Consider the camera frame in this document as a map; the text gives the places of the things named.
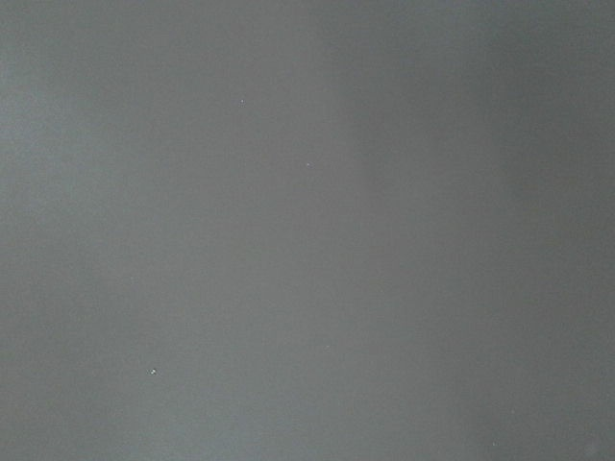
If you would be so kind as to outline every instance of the light gray gradient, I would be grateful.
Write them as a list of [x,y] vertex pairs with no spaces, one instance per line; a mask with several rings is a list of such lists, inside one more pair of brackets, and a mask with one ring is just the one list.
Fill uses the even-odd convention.
[[608,2],[0,2],[0,458],[615,456]]

